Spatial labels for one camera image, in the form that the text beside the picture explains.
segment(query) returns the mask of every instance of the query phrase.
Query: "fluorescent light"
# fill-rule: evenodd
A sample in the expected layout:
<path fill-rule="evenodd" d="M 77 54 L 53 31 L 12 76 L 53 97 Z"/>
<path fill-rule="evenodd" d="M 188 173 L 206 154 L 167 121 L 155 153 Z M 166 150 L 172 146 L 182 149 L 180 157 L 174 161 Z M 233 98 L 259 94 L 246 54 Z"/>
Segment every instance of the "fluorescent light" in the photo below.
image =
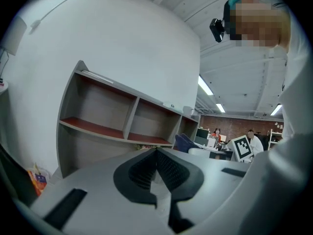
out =
<path fill-rule="evenodd" d="M 279 109 L 280 109 L 281 107 L 282 107 L 281 104 L 277 105 L 276 108 L 275 108 L 275 110 L 273 110 L 273 112 L 272 112 L 270 115 L 271 115 L 271 116 L 275 115 L 275 114 L 279 111 Z"/>
<path fill-rule="evenodd" d="M 225 113 L 225 110 L 221 104 L 216 104 L 222 113 Z"/>
<path fill-rule="evenodd" d="M 213 92 L 210 90 L 208 85 L 204 82 L 202 77 L 199 76 L 198 84 L 201 86 L 201 88 L 207 93 L 208 95 L 213 95 Z"/>

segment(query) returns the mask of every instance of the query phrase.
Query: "wall shelf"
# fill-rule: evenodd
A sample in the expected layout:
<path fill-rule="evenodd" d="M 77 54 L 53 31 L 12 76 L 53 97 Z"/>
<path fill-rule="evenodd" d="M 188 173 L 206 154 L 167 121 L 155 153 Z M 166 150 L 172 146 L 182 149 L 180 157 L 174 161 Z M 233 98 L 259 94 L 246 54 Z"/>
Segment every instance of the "wall shelf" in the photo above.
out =
<path fill-rule="evenodd" d="M 136 150 L 135 144 L 173 147 L 175 135 L 194 140 L 199 118 L 88 70 L 79 61 L 64 91 L 57 126 L 63 177 L 98 160 Z"/>
<path fill-rule="evenodd" d="M 120 130 L 115 130 L 98 124 L 90 123 L 88 121 L 69 117 L 60 120 L 60 124 L 63 124 L 69 128 L 75 129 L 77 131 L 82 131 L 90 135 L 99 136 L 107 139 L 123 139 L 123 132 Z"/>
<path fill-rule="evenodd" d="M 158 137 L 151 137 L 146 135 L 140 135 L 135 133 L 129 133 L 128 139 L 124 139 L 123 132 L 101 126 L 98 124 L 90 123 L 76 117 L 69 117 L 63 120 L 60 120 L 60 124 L 67 126 L 71 129 L 84 132 L 86 134 L 114 140 L 126 143 L 137 143 L 137 144 L 147 144 L 147 145 L 157 145 L 157 146 L 172 146 L 171 143 L 166 140 Z"/>
<path fill-rule="evenodd" d="M 280 133 L 280 132 L 273 132 L 273 129 L 271 129 L 270 130 L 270 136 L 269 136 L 269 142 L 268 142 L 268 150 L 270 150 L 270 148 L 271 148 L 271 144 L 277 144 L 277 143 L 279 143 L 279 142 L 275 142 L 275 141 L 271 141 L 271 139 L 272 139 L 272 137 L 273 136 L 282 136 L 282 133 Z"/>

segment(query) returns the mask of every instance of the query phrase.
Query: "woman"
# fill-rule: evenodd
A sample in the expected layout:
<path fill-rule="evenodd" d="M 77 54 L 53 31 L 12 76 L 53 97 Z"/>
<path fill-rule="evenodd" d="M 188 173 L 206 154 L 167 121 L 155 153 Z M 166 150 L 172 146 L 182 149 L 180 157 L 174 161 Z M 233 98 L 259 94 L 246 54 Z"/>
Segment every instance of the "woman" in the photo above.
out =
<path fill-rule="evenodd" d="M 212 136 L 213 137 L 219 137 L 219 143 L 221 142 L 221 129 L 220 128 L 216 128 L 215 131 L 213 132 Z"/>

